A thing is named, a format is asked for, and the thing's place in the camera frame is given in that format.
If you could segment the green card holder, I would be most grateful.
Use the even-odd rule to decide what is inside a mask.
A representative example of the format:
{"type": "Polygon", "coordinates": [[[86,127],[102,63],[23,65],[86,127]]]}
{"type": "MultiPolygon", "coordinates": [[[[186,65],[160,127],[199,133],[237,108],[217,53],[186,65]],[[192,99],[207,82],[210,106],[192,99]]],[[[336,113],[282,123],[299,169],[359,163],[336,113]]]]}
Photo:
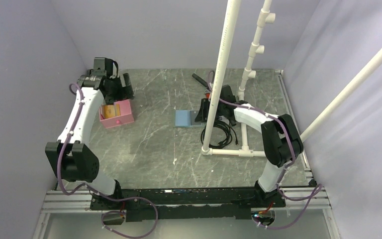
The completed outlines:
{"type": "Polygon", "coordinates": [[[205,122],[197,122],[195,118],[197,117],[198,111],[194,110],[175,110],[175,124],[174,127],[177,128],[204,128],[205,122]]]}

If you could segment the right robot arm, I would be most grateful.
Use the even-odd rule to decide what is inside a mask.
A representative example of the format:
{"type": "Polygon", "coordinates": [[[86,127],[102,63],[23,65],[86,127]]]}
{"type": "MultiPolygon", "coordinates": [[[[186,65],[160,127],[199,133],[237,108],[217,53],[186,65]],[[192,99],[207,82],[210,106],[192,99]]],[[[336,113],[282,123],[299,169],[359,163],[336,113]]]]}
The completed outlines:
{"type": "Polygon", "coordinates": [[[234,115],[230,121],[250,126],[261,133],[264,155],[268,162],[255,183],[254,200],[261,207],[273,201],[275,195],[282,195],[280,184],[286,170],[294,164],[303,152],[303,143],[290,115],[272,115],[253,107],[246,101],[233,102],[234,95],[219,98],[221,114],[234,115]]]}

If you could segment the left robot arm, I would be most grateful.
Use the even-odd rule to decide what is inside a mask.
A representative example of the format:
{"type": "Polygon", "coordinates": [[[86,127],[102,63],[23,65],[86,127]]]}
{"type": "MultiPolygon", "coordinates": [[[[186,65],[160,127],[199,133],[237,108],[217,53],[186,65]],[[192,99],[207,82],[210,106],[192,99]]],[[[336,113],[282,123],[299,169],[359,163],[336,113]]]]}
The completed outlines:
{"type": "Polygon", "coordinates": [[[46,144],[45,154],[65,195],[86,186],[110,209],[117,209],[123,202],[120,183],[103,173],[89,142],[96,117],[104,128],[134,122],[129,74],[120,74],[115,60],[96,57],[93,68],[69,90],[76,96],[72,112],[57,140],[46,144]]]}

